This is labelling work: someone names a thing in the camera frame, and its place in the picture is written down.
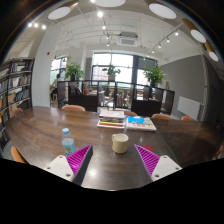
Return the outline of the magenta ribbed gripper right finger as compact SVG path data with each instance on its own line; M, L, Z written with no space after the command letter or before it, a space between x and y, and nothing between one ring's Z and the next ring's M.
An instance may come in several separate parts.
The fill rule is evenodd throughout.
M181 170L181 167L168 155L158 156L139 145L136 145L135 148L152 181L159 180Z

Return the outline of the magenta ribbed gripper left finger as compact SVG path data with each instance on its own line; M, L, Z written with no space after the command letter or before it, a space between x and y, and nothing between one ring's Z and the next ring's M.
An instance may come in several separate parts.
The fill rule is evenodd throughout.
M80 186L92 155L93 146L88 145L67 157L63 155L57 156L45 167L45 170Z

